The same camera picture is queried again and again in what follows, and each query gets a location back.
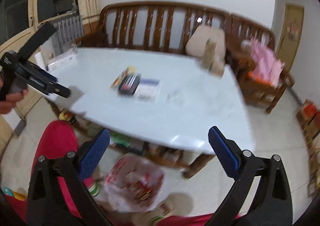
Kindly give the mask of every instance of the radiator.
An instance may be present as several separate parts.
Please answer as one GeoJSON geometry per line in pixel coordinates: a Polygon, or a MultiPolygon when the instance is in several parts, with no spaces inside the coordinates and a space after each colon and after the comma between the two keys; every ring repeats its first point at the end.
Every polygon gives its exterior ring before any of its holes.
{"type": "Polygon", "coordinates": [[[81,16],[71,16],[53,22],[57,32],[52,36],[53,56],[63,54],[71,48],[73,41],[84,35],[81,16]]]}

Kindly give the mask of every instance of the green item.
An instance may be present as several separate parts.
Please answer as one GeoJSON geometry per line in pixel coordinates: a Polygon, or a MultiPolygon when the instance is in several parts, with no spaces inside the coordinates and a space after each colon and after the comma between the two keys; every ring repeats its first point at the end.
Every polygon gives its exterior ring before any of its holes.
{"type": "Polygon", "coordinates": [[[117,132],[111,132],[111,141],[113,141],[117,145],[122,145],[128,148],[130,146],[131,138],[128,136],[125,136],[123,134],[117,133],[117,132]]]}

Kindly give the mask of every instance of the blue gripper pad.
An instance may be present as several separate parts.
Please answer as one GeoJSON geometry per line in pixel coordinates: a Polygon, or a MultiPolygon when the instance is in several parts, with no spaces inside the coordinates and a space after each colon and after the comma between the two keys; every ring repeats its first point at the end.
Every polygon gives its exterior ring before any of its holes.
{"type": "Polygon", "coordinates": [[[227,139],[216,126],[209,129],[208,139],[227,176],[236,180],[239,177],[240,162],[229,148],[227,139]]]}
{"type": "Polygon", "coordinates": [[[86,154],[80,161],[79,179],[81,181],[92,176],[95,168],[98,166],[101,157],[109,146],[109,143],[109,130],[103,129],[95,136],[90,149],[86,152],[86,154]]]}

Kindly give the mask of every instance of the black handle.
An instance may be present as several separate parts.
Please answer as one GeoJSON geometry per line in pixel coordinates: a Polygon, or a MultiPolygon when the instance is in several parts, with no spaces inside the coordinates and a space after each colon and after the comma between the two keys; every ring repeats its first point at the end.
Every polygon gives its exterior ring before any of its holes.
{"type": "Polygon", "coordinates": [[[5,101],[6,96],[9,94],[13,81],[15,79],[14,73],[1,72],[4,84],[0,89],[0,101],[5,101]]]}
{"type": "Polygon", "coordinates": [[[55,27],[47,22],[19,50],[20,61],[27,61],[34,51],[56,32],[55,27]]]}

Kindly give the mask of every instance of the pink cloth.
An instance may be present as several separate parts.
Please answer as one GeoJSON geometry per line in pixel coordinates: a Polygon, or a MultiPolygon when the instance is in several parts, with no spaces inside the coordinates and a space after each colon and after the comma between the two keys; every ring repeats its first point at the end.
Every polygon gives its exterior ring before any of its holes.
{"type": "Polygon", "coordinates": [[[256,62],[256,68],[252,72],[253,78],[277,88],[284,63],[275,58],[273,50],[258,41],[251,40],[250,47],[251,57],[256,62]]]}

